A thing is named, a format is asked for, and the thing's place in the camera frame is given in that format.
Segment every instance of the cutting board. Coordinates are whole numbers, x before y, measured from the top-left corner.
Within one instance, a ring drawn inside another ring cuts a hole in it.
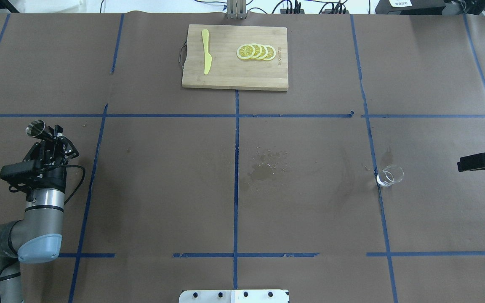
[[[211,70],[204,74],[202,30],[209,30]],[[277,50],[271,61],[241,60],[237,48],[242,44],[268,44]],[[287,90],[287,28],[233,25],[188,26],[187,59],[183,69],[184,88],[223,88],[229,90]]]

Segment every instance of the white label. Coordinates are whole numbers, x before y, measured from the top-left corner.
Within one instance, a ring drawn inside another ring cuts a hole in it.
[[[404,8],[407,6],[413,6],[410,0],[389,0],[389,2],[393,8]]]

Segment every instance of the stack of lemon slices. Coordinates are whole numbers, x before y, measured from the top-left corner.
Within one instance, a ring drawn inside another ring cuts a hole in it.
[[[237,48],[237,57],[241,60],[271,61],[276,57],[276,50],[270,45],[258,43],[243,44]]]

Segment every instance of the glass cup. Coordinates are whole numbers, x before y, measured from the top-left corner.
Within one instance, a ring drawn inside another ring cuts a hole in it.
[[[384,187],[389,187],[392,184],[397,184],[401,180],[404,180],[404,170],[398,165],[391,164],[377,174],[377,184]]]

